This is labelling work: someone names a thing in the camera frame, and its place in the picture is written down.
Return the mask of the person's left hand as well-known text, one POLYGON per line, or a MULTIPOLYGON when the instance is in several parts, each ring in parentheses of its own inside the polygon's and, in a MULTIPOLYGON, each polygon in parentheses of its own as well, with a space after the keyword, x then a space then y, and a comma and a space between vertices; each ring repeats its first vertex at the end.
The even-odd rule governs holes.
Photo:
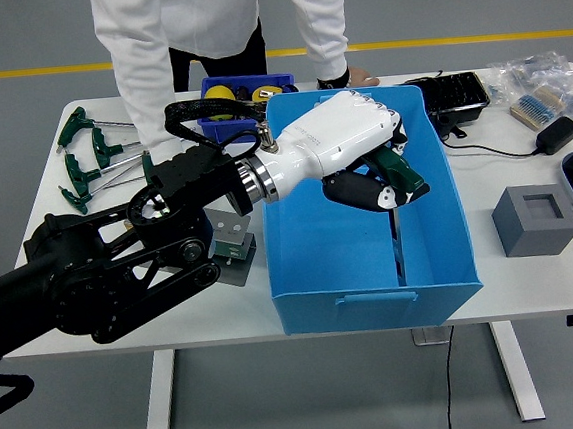
POLYGON ((372 75, 363 68, 349 66, 348 71, 350 74, 348 82, 349 87, 373 87, 379 86, 380 84, 380 80, 377 76, 372 75))

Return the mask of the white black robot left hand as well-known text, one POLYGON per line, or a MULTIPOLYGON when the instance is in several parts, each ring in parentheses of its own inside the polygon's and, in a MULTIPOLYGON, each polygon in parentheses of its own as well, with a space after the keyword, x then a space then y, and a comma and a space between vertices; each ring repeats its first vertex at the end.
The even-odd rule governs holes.
POLYGON ((398 112, 356 91, 339 91, 281 131, 278 151, 257 153, 267 174, 265 199, 285 198, 304 179, 325 197, 384 212, 429 190, 402 157, 406 131, 398 112))

